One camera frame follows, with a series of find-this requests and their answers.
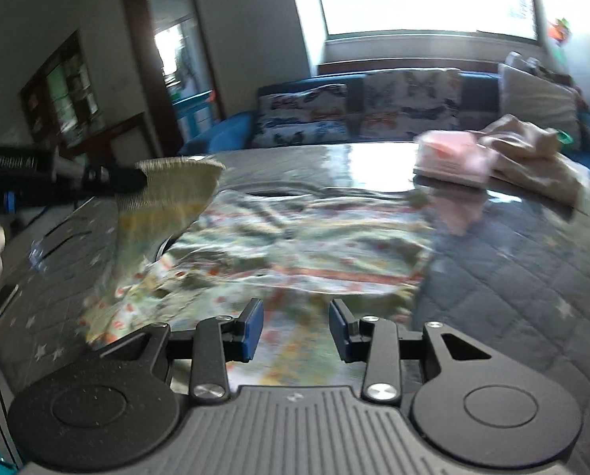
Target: black circular motor housing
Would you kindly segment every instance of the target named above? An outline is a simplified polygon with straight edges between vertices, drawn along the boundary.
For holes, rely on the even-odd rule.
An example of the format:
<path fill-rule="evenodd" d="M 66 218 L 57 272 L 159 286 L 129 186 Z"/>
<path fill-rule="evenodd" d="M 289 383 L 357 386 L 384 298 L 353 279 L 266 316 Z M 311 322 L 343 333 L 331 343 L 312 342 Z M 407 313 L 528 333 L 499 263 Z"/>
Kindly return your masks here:
<path fill-rule="evenodd" d="M 442 371 L 418 390 L 410 411 L 427 441 L 461 462 L 495 470 L 567 460 L 582 424 L 568 392 L 488 348 L 490 355 L 455 360 L 440 335 L 431 339 Z"/>
<path fill-rule="evenodd" d="M 100 471 L 154 450 L 179 412 L 169 386 L 138 363 L 92 358 L 19 393 L 8 423 L 27 459 L 60 471 Z"/>

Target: sofa backrest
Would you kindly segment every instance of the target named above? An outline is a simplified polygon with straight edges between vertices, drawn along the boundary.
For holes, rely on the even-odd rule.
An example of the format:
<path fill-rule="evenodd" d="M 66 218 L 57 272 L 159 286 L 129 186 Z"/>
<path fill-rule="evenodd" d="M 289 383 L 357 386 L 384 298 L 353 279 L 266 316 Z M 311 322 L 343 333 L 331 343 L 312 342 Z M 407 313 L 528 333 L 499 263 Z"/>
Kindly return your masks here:
<path fill-rule="evenodd" d="M 278 93 L 298 93 L 326 84 L 348 86 L 348 112 L 364 112 L 364 79 L 366 72 L 322 75 L 296 82 L 267 85 L 258 89 L 258 97 Z M 498 113 L 500 107 L 499 75 L 462 71 L 461 110 Z"/>

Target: blue sofa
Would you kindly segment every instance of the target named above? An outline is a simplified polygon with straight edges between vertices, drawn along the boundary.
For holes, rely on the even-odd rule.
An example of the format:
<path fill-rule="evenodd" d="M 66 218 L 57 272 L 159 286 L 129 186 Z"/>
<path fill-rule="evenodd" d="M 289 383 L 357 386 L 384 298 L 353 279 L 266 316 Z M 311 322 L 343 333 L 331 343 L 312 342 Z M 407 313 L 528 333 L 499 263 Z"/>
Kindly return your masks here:
<path fill-rule="evenodd" d="M 345 84 L 348 87 L 348 115 L 359 116 L 364 112 L 366 75 L 365 72 L 356 72 L 268 85 L 258 89 L 258 98 L 276 93 L 296 93 L 326 84 Z M 500 117 L 499 75 L 463 71 L 461 77 L 462 102 L 459 112 L 461 129 L 480 130 Z M 582 125 L 582 150 L 568 151 L 565 154 L 590 169 L 590 113 L 581 113 L 579 120 Z M 241 112 L 186 142 L 180 149 L 179 155 L 205 155 L 226 150 L 242 150 L 248 147 L 255 128 L 256 113 Z M 363 141 L 358 136 L 357 130 L 352 132 L 351 142 Z"/>

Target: doorway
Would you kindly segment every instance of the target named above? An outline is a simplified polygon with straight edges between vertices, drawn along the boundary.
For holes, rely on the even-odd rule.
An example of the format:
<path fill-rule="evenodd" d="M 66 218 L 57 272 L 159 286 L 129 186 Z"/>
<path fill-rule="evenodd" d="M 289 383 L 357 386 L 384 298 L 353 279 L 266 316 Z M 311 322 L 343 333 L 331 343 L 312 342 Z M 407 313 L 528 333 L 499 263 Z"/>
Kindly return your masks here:
<path fill-rule="evenodd" d="M 164 155 L 176 155 L 221 116 L 196 2 L 123 3 L 155 132 Z"/>

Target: pink package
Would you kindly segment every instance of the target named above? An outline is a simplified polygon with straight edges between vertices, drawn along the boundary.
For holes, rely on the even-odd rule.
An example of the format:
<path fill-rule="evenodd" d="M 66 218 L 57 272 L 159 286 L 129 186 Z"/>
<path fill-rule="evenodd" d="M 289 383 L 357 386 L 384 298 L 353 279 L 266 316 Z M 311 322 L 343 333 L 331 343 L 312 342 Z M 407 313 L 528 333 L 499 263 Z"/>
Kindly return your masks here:
<path fill-rule="evenodd" d="M 441 181 L 486 187 L 495 153 L 476 143 L 471 132 L 432 130 L 418 138 L 414 173 Z"/>

